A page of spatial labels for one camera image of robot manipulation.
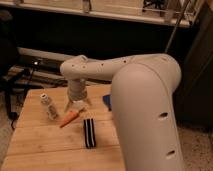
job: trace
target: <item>cable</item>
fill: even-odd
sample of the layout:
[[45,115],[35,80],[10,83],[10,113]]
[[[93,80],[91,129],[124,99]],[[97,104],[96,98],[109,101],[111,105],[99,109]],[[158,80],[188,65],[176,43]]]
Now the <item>cable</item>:
[[183,18],[183,16],[184,16],[185,10],[186,10],[186,8],[187,8],[189,2],[190,2],[190,0],[185,0],[185,1],[184,1],[183,7],[181,8],[181,11],[180,11],[180,15],[178,16],[178,19],[177,19],[177,22],[176,22],[176,24],[175,24],[175,27],[174,27],[174,29],[173,29],[173,31],[172,31],[172,34],[171,34],[171,36],[170,36],[170,38],[169,38],[169,41],[168,41],[167,45],[166,45],[166,49],[165,49],[165,51],[164,51],[165,53],[168,53],[168,51],[169,51],[169,49],[170,49],[170,47],[171,47],[172,41],[173,41],[173,39],[174,39],[174,37],[175,37],[175,34],[176,34],[176,32],[177,32],[177,28],[178,28],[179,25],[180,25],[180,22],[181,22],[181,20],[182,20],[182,18]]

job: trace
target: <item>small bottle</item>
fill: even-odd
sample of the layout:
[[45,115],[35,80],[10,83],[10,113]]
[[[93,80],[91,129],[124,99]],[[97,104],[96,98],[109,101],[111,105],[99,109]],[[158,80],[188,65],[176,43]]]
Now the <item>small bottle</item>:
[[52,99],[45,93],[40,95],[41,104],[44,108],[44,111],[47,113],[50,120],[54,120],[58,116],[57,109],[52,101]]

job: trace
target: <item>floor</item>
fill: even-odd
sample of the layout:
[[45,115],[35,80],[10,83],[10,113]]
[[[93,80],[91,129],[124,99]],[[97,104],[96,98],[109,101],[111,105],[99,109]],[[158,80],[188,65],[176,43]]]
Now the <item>floor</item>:
[[[23,99],[21,94],[18,97],[13,96],[12,101],[13,109],[20,113]],[[13,134],[10,124],[4,108],[4,96],[0,93],[0,168]],[[178,125],[178,132],[186,171],[212,171],[213,149],[209,134],[203,128],[184,124]]]

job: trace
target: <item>wooden table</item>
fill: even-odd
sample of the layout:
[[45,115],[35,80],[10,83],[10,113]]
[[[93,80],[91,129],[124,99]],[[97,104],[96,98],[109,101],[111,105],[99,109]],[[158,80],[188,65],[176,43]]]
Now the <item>wooden table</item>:
[[[52,97],[60,113],[50,121],[42,111],[39,95]],[[67,104],[66,88],[30,90],[13,134],[2,171],[123,171],[124,164],[112,113],[102,96],[109,85],[88,86],[92,102],[74,122],[59,128]],[[97,147],[86,149],[83,119],[93,117]]]

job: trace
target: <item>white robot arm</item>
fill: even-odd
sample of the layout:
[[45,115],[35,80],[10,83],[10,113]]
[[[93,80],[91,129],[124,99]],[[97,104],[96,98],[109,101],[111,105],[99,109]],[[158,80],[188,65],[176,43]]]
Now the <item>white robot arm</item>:
[[112,80],[111,105],[127,171],[184,171],[172,93],[181,71],[166,54],[65,61],[68,97],[87,97],[85,80]]

